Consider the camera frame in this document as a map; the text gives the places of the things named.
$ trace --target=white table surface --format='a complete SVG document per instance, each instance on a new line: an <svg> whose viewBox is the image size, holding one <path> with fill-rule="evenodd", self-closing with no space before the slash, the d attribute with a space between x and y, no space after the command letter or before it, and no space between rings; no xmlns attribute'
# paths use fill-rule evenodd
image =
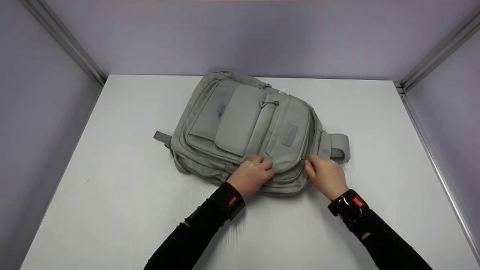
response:
<svg viewBox="0 0 480 270"><path fill-rule="evenodd" d="M142 269L214 190L179 173L153 139L172 133L198 76L110 75L22 266ZM348 184L436 270L479 269L391 81L265 78L350 137ZM198 269L376 269L310 189L258 196L212 240Z"/></svg>

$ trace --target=backpack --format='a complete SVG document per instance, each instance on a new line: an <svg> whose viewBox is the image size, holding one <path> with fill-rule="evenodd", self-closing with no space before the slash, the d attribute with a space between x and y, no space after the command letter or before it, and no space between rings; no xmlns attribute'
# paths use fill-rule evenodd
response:
<svg viewBox="0 0 480 270"><path fill-rule="evenodd" d="M211 73L195 88L173 133L157 131L180 172L221 185L255 155L273 161L275 175L260 192L289 196L307 186L311 154L337 163L350 159L348 136L322 130L313 108L260 80Z"/></svg>

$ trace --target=aluminum frame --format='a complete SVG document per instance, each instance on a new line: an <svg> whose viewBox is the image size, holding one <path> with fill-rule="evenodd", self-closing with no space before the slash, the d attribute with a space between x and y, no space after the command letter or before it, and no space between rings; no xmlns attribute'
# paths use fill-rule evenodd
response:
<svg viewBox="0 0 480 270"><path fill-rule="evenodd" d="M68 31L57 15L43 0L20 0L28 11L42 24L60 46L73 58L73 60L92 79L102 87L107 81L107 76L95 64L78 41Z"/></svg>
<svg viewBox="0 0 480 270"><path fill-rule="evenodd" d="M408 93L423 78L462 46L480 29L480 6L444 38L415 68L400 82L401 88Z"/></svg>
<svg viewBox="0 0 480 270"><path fill-rule="evenodd" d="M438 162L435 160L434 155L430 151L432 147L428 143L428 140L425 140L421 132L421 126L417 124L415 114L412 113L409 107L408 96L401 95L400 98L402 99L403 105L405 106L405 110L407 111L407 114L410 117L410 120L412 121L413 127L415 128L415 131L419 136L423 149L425 150L425 153L427 153L427 157L430 160L430 163L432 164L433 169L435 170L435 174L437 175L438 180L440 181L442 189L444 190L445 195L448 198L450 206L452 207L452 210L455 213L458 223L462 228L463 234L465 235L465 238L467 239L467 242L470 245L470 248L473 252L473 255L475 256L475 259L477 260L478 265L480 266L480 246L479 246L479 243L476 241L476 238L473 236L472 231L469 228L467 218L464 214L465 210L463 206L457 203L459 201L458 195L454 192L453 187L450 184L450 181L442 173L441 167L438 165Z"/></svg>

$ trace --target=finger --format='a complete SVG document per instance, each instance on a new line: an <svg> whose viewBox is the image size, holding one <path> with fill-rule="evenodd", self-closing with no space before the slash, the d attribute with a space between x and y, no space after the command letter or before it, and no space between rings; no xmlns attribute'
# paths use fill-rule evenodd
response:
<svg viewBox="0 0 480 270"><path fill-rule="evenodd" d="M269 169L271 169L272 166L273 166L273 161L271 161L271 160L266 160L266 161L260 163L260 166L261 166L262 168L264 168L265 170L269 170Z"/></svg>
<svg viewBox="0 0 480 270"><path fill-rule="evenodd" d="M264 158L262 156L254 156L250 161L255 162L255 163L262 163Z"/></svg>
<svg viewBox="0 0 480 270"><path fill-rule="evenodd" d="M321 167L321 165L323 164L324 160L317 155L311 155L308 158L308 161L310 161L311 165L318 170Z"/></svg>
<svg viewBox="0 0 480 270"><path fill-rule="evenodd" d="M267 182L268 180L270 180L270 179L273 177L273 175L275 174L275 173L273 172L273 169L269 169L269 170L267 170L266 172L267 172L267 179L265 180L265 182Z"/></svg>
<svg viewBox="0 0 480 270"><path fill-rule="evenodd" d="M307 172L307 175L308 177L310 177L310 179L315 179L317 177L317 172L308 160L305 161L305 171Z"/></svg>

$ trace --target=purple wall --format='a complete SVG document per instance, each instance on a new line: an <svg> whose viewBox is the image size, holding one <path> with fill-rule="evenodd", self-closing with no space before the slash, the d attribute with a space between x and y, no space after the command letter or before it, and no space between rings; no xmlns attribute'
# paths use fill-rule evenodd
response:
<svg viewBox="0 0 480 270"><path fill-rule="evenodd" d="M19 269L99 86L18 0L0 2L0 269Z"/></svg>
<svg viewBox="0 0 480 270"><path fill-rule="evenodd" d="M399 81L479 0L47 0L108 74Z"/></svg>
<svg viewBox="0 0 480 270"><path fill-rule="evenodd" d="M480 243L480 32L407 97Z"/></svg>

